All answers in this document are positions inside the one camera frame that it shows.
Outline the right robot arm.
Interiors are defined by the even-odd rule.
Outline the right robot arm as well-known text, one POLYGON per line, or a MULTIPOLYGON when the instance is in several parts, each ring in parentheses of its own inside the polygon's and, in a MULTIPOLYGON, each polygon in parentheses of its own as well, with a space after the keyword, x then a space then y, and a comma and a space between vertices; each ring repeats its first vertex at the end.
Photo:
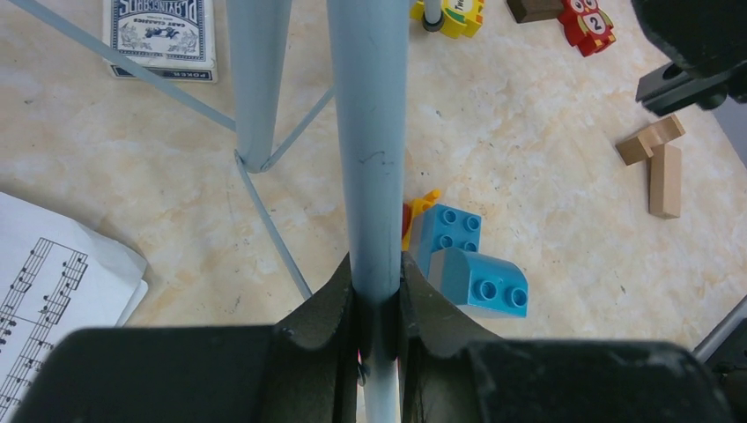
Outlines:
POLYGON ((635 100, 663 117, 692 104, 713 110, 746 102, 746 2, 639 0, 647 40, 669 62, 640 78, 635 100))

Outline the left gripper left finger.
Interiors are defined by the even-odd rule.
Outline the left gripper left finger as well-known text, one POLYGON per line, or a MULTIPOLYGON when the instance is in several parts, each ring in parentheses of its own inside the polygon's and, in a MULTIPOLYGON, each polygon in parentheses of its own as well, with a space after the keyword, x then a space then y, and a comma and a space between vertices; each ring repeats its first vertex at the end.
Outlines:
POLYGON ((272 325, 77 330, 15 422, 353 422, 351 266, 272 325))

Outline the light blue music stand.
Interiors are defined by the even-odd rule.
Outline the light blue music stand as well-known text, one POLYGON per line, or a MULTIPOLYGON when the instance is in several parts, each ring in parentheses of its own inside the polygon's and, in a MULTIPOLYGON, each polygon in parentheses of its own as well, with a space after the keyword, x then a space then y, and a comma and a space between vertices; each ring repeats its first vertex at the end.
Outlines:
MULTIPOLYGON (((243 179, 272 166, 290 146, 274 146, 277 105, 292 5, 226 3, 235 113, 228 117, 36 1, 19 7, 122 66, 237 137, 243 179)), ((393 299, 400 286, 409 1, 329 1, 337 129, 343 170, 352 286, 362 307, 361 358, 371 422, 399 420, 393 299)))

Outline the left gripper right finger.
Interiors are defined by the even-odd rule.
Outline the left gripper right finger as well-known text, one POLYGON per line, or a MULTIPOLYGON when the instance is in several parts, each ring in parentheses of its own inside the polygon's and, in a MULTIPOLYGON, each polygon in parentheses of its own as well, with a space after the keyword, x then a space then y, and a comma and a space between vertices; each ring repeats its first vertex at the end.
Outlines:
POLYGON ((402 255, 405 422, 732 422, 712 374, 669 342, 500 338, 402 255))

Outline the sheet music page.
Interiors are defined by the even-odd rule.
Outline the sheet music page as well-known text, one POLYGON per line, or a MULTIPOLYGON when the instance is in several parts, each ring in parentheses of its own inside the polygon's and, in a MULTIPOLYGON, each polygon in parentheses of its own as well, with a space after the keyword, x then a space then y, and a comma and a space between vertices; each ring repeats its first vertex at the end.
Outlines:
POLYGON ((74 219, 1 195, 2 421, 64 337, 116 326, 146 267, 133 249, 74 219))
POLYGON ((144 299, 145 295, 148 292, 148 289, 149 289, 148 284, 144 280, 140 280, 137 286, 137 289, 134 291, 134 293, 129 298, 124 310, 122 311, 121 315, 119 316, 115 324, 117 327, 123 326, 129 320, 129 318, 135 312, 138 305, 144 299))

